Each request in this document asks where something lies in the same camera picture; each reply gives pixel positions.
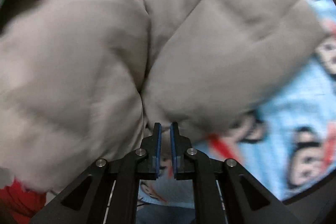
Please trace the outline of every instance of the jacket sleeve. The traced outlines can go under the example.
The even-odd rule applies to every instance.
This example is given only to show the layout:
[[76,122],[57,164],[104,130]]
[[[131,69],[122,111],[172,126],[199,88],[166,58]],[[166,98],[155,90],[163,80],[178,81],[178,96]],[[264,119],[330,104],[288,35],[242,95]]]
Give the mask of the jacket sleeve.
[[327,37],[306,0],[144,0],[151,18],[142,101],[195,142],[274,95]]
[[135,149],[147,60],[142,0],[6,0],[4,11],[0,166],[48,190],[96,158]]

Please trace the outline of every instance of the red stripe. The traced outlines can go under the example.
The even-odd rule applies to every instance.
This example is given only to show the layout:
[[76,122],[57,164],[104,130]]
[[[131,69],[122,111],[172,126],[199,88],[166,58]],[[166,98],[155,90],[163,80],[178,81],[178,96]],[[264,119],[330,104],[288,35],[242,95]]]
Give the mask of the red stripe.
[[324,159],[322,170],[326,170],[334,161],[336,147],[336,127],[334,123],[328,124],[327,139],[324,146]]
[[152,184],[148,185],[148,188],[152,191],[152,193],[153,193],[154,195],[157,196],[157,198],[158,198],[160,201],[167,203],[167,200],[165,200],[164,198],[162,198],[160,195],[157,194],[157,192],[154,190]]
[[167,173],[168,173],[168,177],[170,179],[174,176],[174,174],[173,174],[173,167],[172,166],[168,167]]
[[336,24],[333,20],[326,18],[323,20],[323,25],[326,26],[334,36],[336,36]]
[[226,159],[237,159],[237,157],[231,152],[229,146],[225,142],[222,142],[217,135],[211,134],[208,139],[210,146],[221,154],[221,156]]

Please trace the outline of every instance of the red fabric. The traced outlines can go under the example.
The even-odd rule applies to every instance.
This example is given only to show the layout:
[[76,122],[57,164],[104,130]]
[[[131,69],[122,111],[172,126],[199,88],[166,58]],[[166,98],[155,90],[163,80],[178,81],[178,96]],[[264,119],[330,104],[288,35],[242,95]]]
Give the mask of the red fabric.
[[237,159],[237,157],[231,152],[230,147],[220,140],[220,138],[211,134],[208,136],[210,146],[213,147],[218,153],[220,153],[226,159]]
[[23,186],[14,180],[11,186],[0,189],[0,200],[18,224],[28,224],[30,219],[46,203],[46,193],[24,191]]
[[325,171],[334,162],[336,148],[336,124],[328,124],[327,139],[324,143],[324,159],[322,163],[322,170]]

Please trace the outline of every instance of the silver bolt head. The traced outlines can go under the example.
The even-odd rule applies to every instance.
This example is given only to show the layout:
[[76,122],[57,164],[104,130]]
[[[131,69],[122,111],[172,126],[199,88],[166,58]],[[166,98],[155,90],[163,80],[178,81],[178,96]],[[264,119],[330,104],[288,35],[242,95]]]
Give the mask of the silver bolt head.
[[188,148],[187,149],[187,153],[189,155],[191,155],[191,156],[196,155],[197,154],[197,149],[195,149],[195,148]]
[[142,148],[139,148],[135,151],[135,153],[138,155],[138,156],[143,156],[146,154],[146,150],[145,149],[142,149]]
[[235,167],[237,165],[237,162],[234,159],[228,159],[226,160],[226,164],[230,167]]
[[106,165],[106,160],[105,159],[99,159],[96,161],[96,165],[98,167],[104,167]]

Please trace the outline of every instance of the gray fabric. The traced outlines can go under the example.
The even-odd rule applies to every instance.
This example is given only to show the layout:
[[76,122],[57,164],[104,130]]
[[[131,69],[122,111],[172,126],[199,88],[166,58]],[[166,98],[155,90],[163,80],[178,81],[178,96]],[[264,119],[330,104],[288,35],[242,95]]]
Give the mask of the gray fabric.
[[36,190],[122,157],[154,122],[192,140],[224,131],[325,36],[304,0],[6,0],[0,13],[0,167]]
[[139,147],[142,0],[6,0],[2,8],[13,16],[0,37],[0,166],[46,190],[96,158]]
[[179,207],[148,205],[136,213],[136,224],[191,224],[195,210]]
[[305,0],[145,0],[149,126],[193,141],[225,132],[281,87],[325,37]]

